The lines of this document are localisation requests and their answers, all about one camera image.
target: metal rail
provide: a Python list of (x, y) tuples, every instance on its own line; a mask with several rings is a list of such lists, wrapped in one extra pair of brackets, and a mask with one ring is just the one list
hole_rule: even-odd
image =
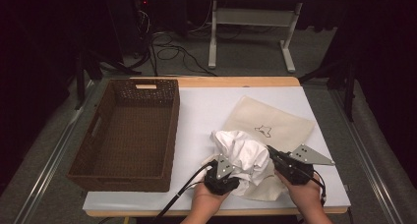
[(343, 111), (343, 102), (342, 99), (337, 92), (337, 90), (330, 90), (329, 91), (334, 103), (338, 105), (338, 109), (340, 114), (342, 115), (347, 128), (349, 129), (350, 135), (355, 140), (354, 148), (359, 155), (359, 160), (364, 168), (365, 174), (368, 177), (368, 180), (371, 184), (372, 189), (374, 190), (375, 196), (377, 197), (380, 206), (386, 215), (387, 221), (390, 224), (402, 224), (403, 221), (401, 216), (399, 215), (395, 204), (391, 199), (391, 195), (387, 190), (387, 186), (384, 183), (383, 179), (381, 178), (380, 173), (378, 172), (372, 158), (368, 154), (368, 151), (362, 142), (359, 133), (356, 130), (356, 127), (349, 121), (346, 114)]
[[(92, 96), (93, 91), (95, 90), (96, 84), (92, 81), (89, 82), (87, 86), (87, 99)], [(21, 211), (19, 212), (18, 216), (15, 219), (15, 224), (24, 224), (30, 223), (30, 219), (32, 218), (34, 212), (36, 211), (37, 206), (39, 205), (43, 194), (45, 193), (50, 181), (53, 178), (53, 175), (58, 168), (58, 165), (64, 155), (65, 151), (68, 147), (68, 140), (80, 118), (82, 113), (84, 112), (84, 106), (74, 112), (73, 117), (71, 118), (70, 122), (67, 124), (66, 128), (64, 129), (61, 138), (57, 142), (52, 154), (50, 155), (46, 165), (44, 166), (42, 172), (40, 173), (39, 177), (37, 178), (36, 183), (34, 184), (30, 194), (25, 201)]]

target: beige cloth bag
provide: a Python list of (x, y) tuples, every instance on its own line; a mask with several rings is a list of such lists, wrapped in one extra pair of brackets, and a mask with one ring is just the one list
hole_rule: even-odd
[[(287, 152), (293, 151), (301, 143), (304, 143), (315, 125), (314, 121), (288, 114), (253, 98), (243, 96), (226, 120), (222, 130), (245, 132), (264, 145), (268, 144), (279, 151)], [(258, 154), (246, 152), (239, 156), (239, 160), (251, 160), (252, 156), (258, 156)], [(232, 193), (247, 199), (276, 200), (281, 192), (285, 191), (285, 188), (274, 176), (273, 170), (273, 163), (268, 158), (268, 166), (264, 171), (261, 171), (264, 175), (261, 182), (245, 183), (244, 187), (240, 186), (235, 193)]]
[(304, 143), (316, 122), (283, 112), (243, 96), (236, 104), (222, 130), (243, 131), (283, 152)]

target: white metal stand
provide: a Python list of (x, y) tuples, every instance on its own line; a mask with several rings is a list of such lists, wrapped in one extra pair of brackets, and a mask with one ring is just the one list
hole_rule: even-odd
[(208, 67), (215, 69), (217, 55), (217, 24), (251, 25), (269, 27), (288, 27), (285, 40), (280, 40), (280, 49), (289, 73), (295, 73), (294, 63), (289, 52), (289, 43), (300, 16), (302, 3), (297, 3), (294, 11), (251, 10), (251, 9), (217, 9), (217, 1), (212, 1), (211, 39), (208, 53)]

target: white cloth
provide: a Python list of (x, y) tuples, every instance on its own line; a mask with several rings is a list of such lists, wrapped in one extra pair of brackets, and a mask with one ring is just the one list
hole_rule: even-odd
[(250, 183), (257, 186), (267, 176), (268, 150), (249, 134), (242, 131), (218, 131), (212, 132), (211, 140), (216, 145), (214, 153), (223, 154), (235, 166), (230, 177), (240, 178), (240, 185), (233, 190), (234, 195), (242, 196)]

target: basket handle hole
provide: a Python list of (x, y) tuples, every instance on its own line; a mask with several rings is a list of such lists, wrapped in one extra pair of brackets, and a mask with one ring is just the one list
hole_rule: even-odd
[(136, 84), (136, 89), (156, 89), (156, 84)]

